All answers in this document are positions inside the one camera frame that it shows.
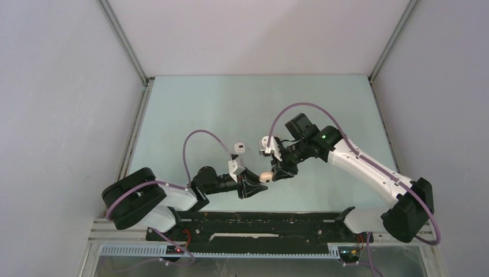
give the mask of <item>wall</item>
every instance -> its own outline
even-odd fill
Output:
[[[421,1],[375,82],[402,171],[434,185],[451,276],[488,276],[488,13]]]
[[[408,2],[114,0],[111,4],[149,76],[367,75]]]
[[[141,84],[95,0],[0,5],[0,275],[74,276]]]

